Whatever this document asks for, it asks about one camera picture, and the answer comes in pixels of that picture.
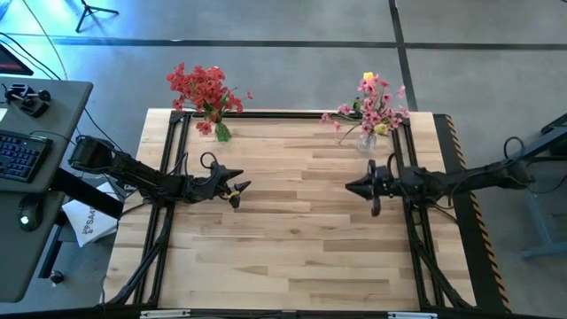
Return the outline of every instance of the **gray floor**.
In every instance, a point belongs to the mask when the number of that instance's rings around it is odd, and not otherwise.
[[[79,1],[30,0],[51,35],[152,40],[394,41],[387,0],[123,0],[96,1],[120,10],[97,13],[74,32]],[[559,0],[399,0],[400,21],[412,43],[566,43],[567,4]],[[3,32],[40,34],[19,2],[0,21]],[[58,62],[42,37],[19,36],[55,72]],[[221,66],[229,84],[251,90],[249,108],[334,108],[355,93],[361,72],[374,70],[401,83],[395,49],[244,48],[187,46],[58,45],[70,79],[91,81],[88,108],[98,124],[127,152],[136,153],[145,112],[169,107],[175,96],[165,76],[179,62]],[[469,167],[502,157],[508,136],[530,141],[538,129],[567,111],[567,51],[408,50],[420,111],[454,118]],[[44,77],[41,72],[36,76]],[[98,135],[83,118],[83,133]],[[539,189],[563,175],[545,167]],[[544,211],[560,212],[567,187],[542,197]],[[567,316],[567,254],[524,261],[523,249],[539,243],[518,191],[478,192],[510,304],[514,312]],[[567,239],[567,218],[550,221]],[[0,313],[98,302],[112,239],[79,249],[66,244],[57,268],[66,281],[56,288],[34,280],[18,304]]]

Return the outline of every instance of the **table leg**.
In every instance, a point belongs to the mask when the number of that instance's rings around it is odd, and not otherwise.
[[[123,205],[118,199],[114,199],[97,190],[97,188],[90,186],[81,178],[65,171],[63,168],[57,169],[51,188],[55,191],[63,191],[70,198],[76,199],[113,218],[118,219],[122,213]]]

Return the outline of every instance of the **computer mouse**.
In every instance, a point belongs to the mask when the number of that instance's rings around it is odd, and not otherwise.
[[[27,194],[18,207],[18,224],[24,231],[36,230],[42,224],[43,196],[39,194]]]

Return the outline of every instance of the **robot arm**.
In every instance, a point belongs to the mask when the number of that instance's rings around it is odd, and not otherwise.
[[[72,168],[91,174],[108,174],[116,178],[118,183],[139,189],[142,197],[160,206],[177,200],[195,204],[219,196],[227,199],[234,208],[238,208],[240,192],[250,185],[250,182],[244,182],[230,188],[228,180],[244,171],[227,169],[220,165],[210,152],[203,154],[201,163],[206,154],[214,158],[210,167],[206,167],[211,175],[195,177],[163,174],[133,159],[127,153],[115,150],[110,142],[92,136],[80,136],[76,142],[77,146],[69,159]]]
[[[405,195],[416,205],[434,205],[441,197],[451,198],[460,192],[492,186],[519,190],[532,182],[532,177],[526,171],[526,163],[517,159],[505,159],[451,174],[404,167],[399,178],[394,178],[388,167],[377,167],[371,159],[367,174],[345,187],[366,200],[373,200],[372,215],[378,216],[380,196],[391,198]]]

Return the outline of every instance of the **yellow and black hazard tape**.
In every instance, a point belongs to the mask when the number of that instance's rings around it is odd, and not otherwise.
[[[451,136],[453,138],[454,147],[457,151],[457,156],[459,157],[459,161],[461,162],[461,167],[462,169],[465,169],[467,164],[464,160],[464,155],[462,154],[461,151],[461,143],[459,143],[459,138],[457,137],[457,131],[456,129],[454,129],[453,119],[449,115],[446,115],[446,117],[447,117],[447,125],[451,130]],[[488,231],[486,229],[485,223],[482,220],[482,214],[480,213],[480,208],[478,207],[477,196],[473,192],[470,193],[470,200],[472,201],[472,207],[477,216],[478,226],[480,227],[480,231],[482,232],[482,238],[485,241],[486,253],[488,255],[488,259],[491,262],[494,279],[498,284],[498,290],[502,298],[502,304],[509,312],[511,312],[508,297],[506,297],[506,289],[504,289],[504,282],[502,281],[502,276],[500,275],[500,271],[498,270],[498,265],[496,264],[496,258],[494,257],[494,250],[492,244],[490,244]]]

